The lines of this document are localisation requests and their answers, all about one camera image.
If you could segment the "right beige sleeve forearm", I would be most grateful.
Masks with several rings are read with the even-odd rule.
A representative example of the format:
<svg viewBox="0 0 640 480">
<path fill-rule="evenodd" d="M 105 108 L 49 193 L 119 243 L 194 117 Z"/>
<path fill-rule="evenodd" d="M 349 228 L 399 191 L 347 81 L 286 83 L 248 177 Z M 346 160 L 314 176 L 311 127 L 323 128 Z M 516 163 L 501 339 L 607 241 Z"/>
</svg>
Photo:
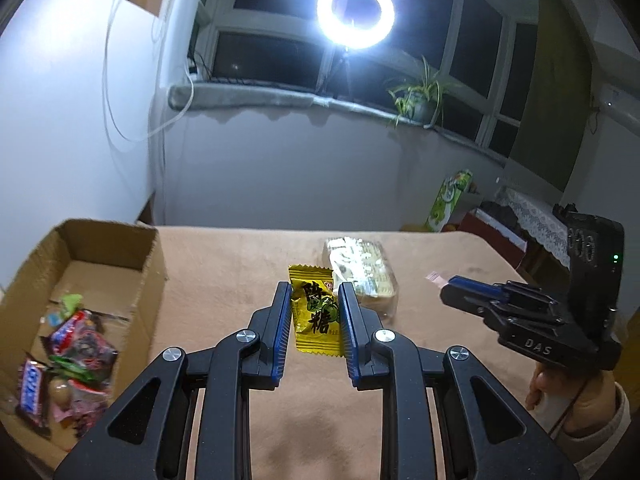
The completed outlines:
<svg viewBox="0 0 640 480">
<path fill-rule="evenodd" d="M 575 466 L 579 478 L 591 479 L 620 444 L 631 424 L 630 404 L 624 389 L 616 382 L 616 412 L 598 431 L 585 437 L 572 437 L 560 430 L 554 442 Z"/>
</svg>

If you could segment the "person's right hand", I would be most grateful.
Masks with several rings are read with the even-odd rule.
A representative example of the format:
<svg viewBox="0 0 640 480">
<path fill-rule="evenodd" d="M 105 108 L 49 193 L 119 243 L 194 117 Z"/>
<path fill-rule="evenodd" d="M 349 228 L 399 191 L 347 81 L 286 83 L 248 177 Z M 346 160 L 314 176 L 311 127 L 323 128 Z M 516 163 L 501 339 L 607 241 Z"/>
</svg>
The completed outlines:
<svg viewBox="0 0 640 480">
<path fill-rule="evenodd" d="M 537 363 L 525 406 L 536 410 L 543 400 L 561 399 L 565 413 L 555 416 L 572 437 L 585 437 L 604 428 L 618 408 L 614 375 L 610 370 L 581 375 L 565 367 Z"/>
</svg>

